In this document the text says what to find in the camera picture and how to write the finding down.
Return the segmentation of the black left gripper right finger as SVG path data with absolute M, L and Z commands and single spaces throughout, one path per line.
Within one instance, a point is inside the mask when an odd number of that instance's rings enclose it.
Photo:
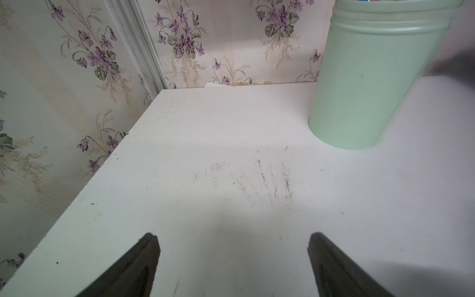
M 392 297 L 323 233 L 310 236 L 308 255 L 321 297 Z

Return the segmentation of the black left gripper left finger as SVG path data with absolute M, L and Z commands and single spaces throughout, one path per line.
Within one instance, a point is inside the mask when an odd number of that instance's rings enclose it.
M 160 257 L 158 238 L 146 233 L 80 297 L 149 297 Z

